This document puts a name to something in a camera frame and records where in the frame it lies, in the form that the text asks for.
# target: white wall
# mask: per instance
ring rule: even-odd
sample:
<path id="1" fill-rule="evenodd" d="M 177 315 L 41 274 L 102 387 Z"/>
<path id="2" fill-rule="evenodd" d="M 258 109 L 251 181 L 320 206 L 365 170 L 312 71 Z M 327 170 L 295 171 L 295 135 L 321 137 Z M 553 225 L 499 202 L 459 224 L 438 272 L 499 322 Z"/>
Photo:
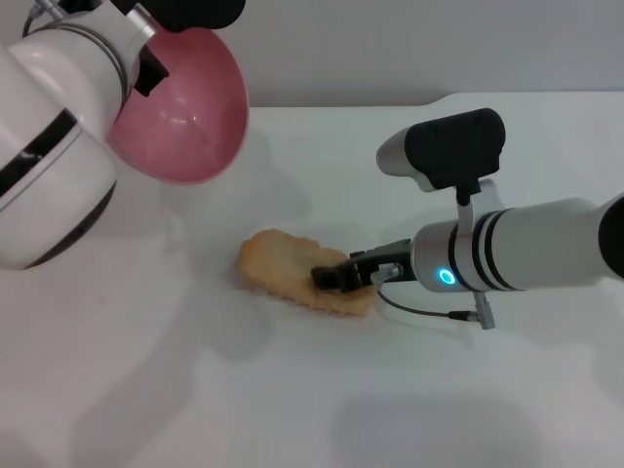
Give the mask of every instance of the white wall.
<path id="1" fill-rule="evenodd" d="M 2 3 L 6 43 L 29 2 Z M 624 88 L 622 0 L 248 0 L 222 37 L 254 105 Z"/>

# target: biscuit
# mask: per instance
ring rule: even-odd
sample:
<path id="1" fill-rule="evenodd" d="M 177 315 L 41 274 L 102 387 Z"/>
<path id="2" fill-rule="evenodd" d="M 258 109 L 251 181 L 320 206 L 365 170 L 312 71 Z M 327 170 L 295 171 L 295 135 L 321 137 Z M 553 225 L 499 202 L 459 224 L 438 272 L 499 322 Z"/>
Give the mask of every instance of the biscuit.
<path id="1" fill-rule="evenodd" d="M 312 309 L 364 317 L 371 308 L 374 287 L 349 293 L 320 291 L 312 280 L 312 268 L 334 266 L 347 258 L 310 239 L 270 229 L 243 243 L 237 267 L 250 284 L 279 297 Z"/>

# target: blue light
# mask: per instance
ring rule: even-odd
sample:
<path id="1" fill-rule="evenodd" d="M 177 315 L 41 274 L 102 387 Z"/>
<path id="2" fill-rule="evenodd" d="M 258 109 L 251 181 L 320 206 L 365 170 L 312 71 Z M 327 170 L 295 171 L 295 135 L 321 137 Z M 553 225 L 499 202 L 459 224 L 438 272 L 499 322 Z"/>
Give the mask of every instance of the blue light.
<path id="1" fill-rule="evenodd" d="M 438 278 L 440 278 L 440 281 L 444 284 L 449 286 L 454 285 L 457 281 L 455 280 L 455 275 L 452 274 L 452 271 L 447 268 L 440 268 L 438 270 Z"/>

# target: cable connector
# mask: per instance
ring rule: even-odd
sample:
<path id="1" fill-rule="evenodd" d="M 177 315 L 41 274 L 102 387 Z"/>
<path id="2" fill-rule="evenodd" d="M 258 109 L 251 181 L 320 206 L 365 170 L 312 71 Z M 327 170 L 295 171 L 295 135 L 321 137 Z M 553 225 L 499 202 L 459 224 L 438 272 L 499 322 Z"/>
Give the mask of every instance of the cable connector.
<path id="1" fill-rule="evenodd" d="M 479 316 L 474 310 L 451 310 L 448 312 L 448 317 L 462 322 L 479 322 Z"/>

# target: black stripe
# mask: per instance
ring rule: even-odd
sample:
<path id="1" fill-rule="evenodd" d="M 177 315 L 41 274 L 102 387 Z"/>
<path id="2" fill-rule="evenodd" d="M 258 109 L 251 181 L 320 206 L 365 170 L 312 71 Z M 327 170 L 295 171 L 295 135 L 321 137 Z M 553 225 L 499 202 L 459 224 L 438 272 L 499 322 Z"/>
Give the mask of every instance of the black stripe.
<path id="1" fill-rule="evenodd" d="M 479 241 L 481 238 L 481 231 L 483 230 L 486 221 L 490 219 L 491 216 L 495 213 L 496 212 L 491 212 L 484 215 L 481 219 L 479 219 L 479 222 L 477 222 L 477 225 L 475 226 L 475 230 L 472 235 L 472 261 L 475 264 L 475 269 L 477 270 L 477 273 L 479 273 L 479 277 L 484 283 L 486 283 L 490 288 L 495 291 L 504 291 L 488 277 L 484 266 L 481 264 L 481 256 L 479 255 Z"/>
<path id="2" fill-rule="evenodd" d="M 104 213 L 104 210 L 106 210 L 110 199 L 113 197 L 113 192 L 115 191 L 116 185 L 117 182 L 113 183 L 113 186 L 110 188 L 110 190 L 108 190 L 108 193 L 104 195 L 104 198 L 102 198 L 101 201 L 96 205 L 96 207 L 93 208 L 93 210 L 89 214 L 87 214 L 87 216 L 80 222 L 80 224 L 72 229 L 69 234 L 67 234 L 58 244 L 52 247 L 45 255 L 35 260 L 34 262 L 32 262 L 32 264 L 26 266 L 26 268 L 24 269 L 41 265 L 42 263 L 51 260 L 55 256 L 62 254 L 71 246 L 73 246 L 76 242 L 78 242 L 85 234 L 87 234 L 87 232 L 89 232 L 89 230 L 94 227 L 94 224 L 96 224 L 96 221 L 98 221 L 102 213 Z"/>
<path id="3" fill-rule="evenodd" d="M 466 280 L 463 279 L 463 277 L 459 273 L 459 270 L 457 269 L 457 262 L 455 261 L 455 240 L 457 239 L 457 229 L 458 226 L 455 225 L 450 233 L 450 237 L 448 238 L 448 264 L 450 265 L 450 269 L 457 277 L 457 281 L 461 286 L 469 291 L 472 291 L 473 293 L 480 293 L 479 290 L 475 290 L 472 286 L 466 283 Z"/>
<path id="4" fill-rule="evenodd" d="M 66 109 L 0 171 L 0 197 L 45 158 L 71 132 L 76 119 Z"/>
<path id="5" fill-rule="evenodd" d="M 511 286 L 509 283 L 507 283 L 505 280 L 503 280 L 502 276 L 500 276 L 500 273 L 498 272 L 498 269 L 496 268 L 496 264 L 494 263 L 494 255 L 492 254 L 492 251 L 491 251 L 491 238 L 492 238 L 492 236 L 494 234 L 494 227 L 496 226 L 496 222 L 498 222 L 500 217 L 503 216 L 508 211 L 509 210 L 505 210 L 504 212 L 498 212 L 497 214 L 495 214 L 494 218 L 491 220 L 491 223 L 487 227 L 487 232 L 486 232 L 486 260 L 487 260 L 487 266 L 489 267 L 489 271 L 491 271 L 491 274 L 493 275 L 494 278 L 496 278 L 496 281 L 498 283 L 503 285 L 508 290 L 520 291 L 520 290 L 514 288 L 513 286 Z"/>

